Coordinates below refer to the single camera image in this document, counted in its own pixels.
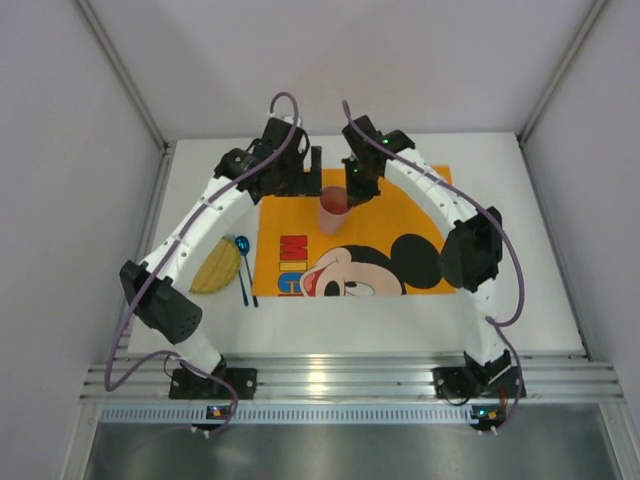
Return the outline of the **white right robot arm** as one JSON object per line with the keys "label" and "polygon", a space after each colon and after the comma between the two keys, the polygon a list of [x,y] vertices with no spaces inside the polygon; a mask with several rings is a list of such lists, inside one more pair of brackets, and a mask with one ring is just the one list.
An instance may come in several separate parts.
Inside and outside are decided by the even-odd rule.
{"label": "white right robot arm", "polygon": [[446,281],[460,296],[467,360],[482,368],[496,363],[506,344],[487,319],[497,316],[500,212],[464,197],[400,130],[383,134],[368,116],[361,116],[345,126],[342,135],[351,149],[343,160],[351,205],[358,208],[372,201],[381,193],[379,181],[384,179],[426,214],[445,243],[436,250],[432,266],[419,264],[418,272],[433,272],[433,278]]}

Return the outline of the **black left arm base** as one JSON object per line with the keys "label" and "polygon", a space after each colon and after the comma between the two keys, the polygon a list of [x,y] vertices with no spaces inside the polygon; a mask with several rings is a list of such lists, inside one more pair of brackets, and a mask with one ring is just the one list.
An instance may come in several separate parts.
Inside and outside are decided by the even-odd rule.
{"label": "black left arm base", "polygon": [[[227,368],[222,375],[239,400],[252,400],[257,389],[255,368]],[[192,373],[184,367],[172,373],[169,398],[172,400],[230,400],[232,392],[219,382]]]}

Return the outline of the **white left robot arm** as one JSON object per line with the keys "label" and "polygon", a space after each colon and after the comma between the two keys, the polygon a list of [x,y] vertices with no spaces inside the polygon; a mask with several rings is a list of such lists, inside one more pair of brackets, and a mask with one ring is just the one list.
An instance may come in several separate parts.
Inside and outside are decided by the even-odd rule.
{"label": "white left robot arm", "polygon": [[170,355],[201,378],[223,361],[187,296],[197,272],[229,228],[264,197],[292,194],[304,172],[296,116],[270,116],[261,137],[233,148],[216,165],[204,191],[169,236],[143,260],[128,261],[120,280],[128,309],[123,322],[139,319],[171,346]]}

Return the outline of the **blue metal fork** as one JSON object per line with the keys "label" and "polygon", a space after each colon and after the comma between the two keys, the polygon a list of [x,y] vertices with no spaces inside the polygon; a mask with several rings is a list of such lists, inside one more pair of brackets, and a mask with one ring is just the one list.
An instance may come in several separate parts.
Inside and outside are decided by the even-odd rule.
{"label": "blue metal fork", "polygon": [[248,295],[247,295],[247,291],[246,291],[246,287],[245,287],[245,282],[243,280],[242,273],[241,273],[240,269],[238,270],[238,277],[239,277],[240,288],[241,288],[241,293],[242,293],[242,297],[243,297],[243,304],[244,304],[245,307],[248,307],[249,306],[249,299],[248,299]]}

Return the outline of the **blue metal spoon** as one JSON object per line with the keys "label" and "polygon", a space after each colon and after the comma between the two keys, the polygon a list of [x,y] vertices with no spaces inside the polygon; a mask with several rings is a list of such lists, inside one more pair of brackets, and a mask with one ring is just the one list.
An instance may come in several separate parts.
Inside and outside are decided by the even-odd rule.
{"label": "blue metal spoon", "polygon": [[[245,270],[246,270],[246,273],[248,274],[249,286],[253,287],[253,279],[252,279],[251,269],[250,269],[249,261],[248,261],[248,254],[250,252],[250,242],[249,242],[247,237],[245,237],[243,235],[239,235],[239,236],[235,236],[234,237],[234,243],[235,243],[236,247],[238,248],[238,251],[239,251],[241,257],[244,260]],[[252,297],[253,306],[255,308],[258,308],[259,307],[259,302],[257,300],[257,297],[253,293],[248,294],[248,289],[247,288],[246,288],[246,291],[247,291],[248,299],[249,299],[249,297]]]}

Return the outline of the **pink plastic cup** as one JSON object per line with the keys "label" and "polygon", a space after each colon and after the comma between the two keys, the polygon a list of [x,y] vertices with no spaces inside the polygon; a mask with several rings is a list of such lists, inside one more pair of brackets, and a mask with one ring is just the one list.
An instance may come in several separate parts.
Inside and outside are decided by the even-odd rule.
{"label": "pink plastic cup", "polygon": [[340,186],[323,189],[319,197],[318,228],[326,235],[336,234],[351,211],[347,190]]}

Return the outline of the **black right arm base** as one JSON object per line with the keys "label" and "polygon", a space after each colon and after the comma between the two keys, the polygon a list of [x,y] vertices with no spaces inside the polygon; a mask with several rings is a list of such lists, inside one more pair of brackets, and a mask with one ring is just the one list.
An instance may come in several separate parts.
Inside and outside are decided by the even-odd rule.
{"label": "black right arm base", "polygon": [[508,350],[493,361],[480,364],[464,354],[462,366],[438,367],[433,370],[436,397],[452,404],[475,399],[515,399],[525,395],[520,370]]}

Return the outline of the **round woven bamboo plate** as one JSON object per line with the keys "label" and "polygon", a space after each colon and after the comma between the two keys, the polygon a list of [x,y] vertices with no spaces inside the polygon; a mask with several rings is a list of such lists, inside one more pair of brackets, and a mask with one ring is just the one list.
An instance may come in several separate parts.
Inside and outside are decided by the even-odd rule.
{"label": "round woven bamboo plate", "polygon": [[241,254],[235,242],[223,237],[201,264],[189,292],[208,295],[224,289],[237,275],[240,259]]}

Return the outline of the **orange cartoon mouse placemat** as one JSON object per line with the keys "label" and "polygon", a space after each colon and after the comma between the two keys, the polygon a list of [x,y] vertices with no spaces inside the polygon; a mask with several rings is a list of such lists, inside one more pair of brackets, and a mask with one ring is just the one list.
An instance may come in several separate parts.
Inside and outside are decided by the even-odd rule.
{"label": "orange cartoon mouse placemat", "polygon": [[387,180],[336,234],[318,224],[316,197],[267,197],[260,209],[253,292],[258,296],[452,294],[439,275],[445,235]]}

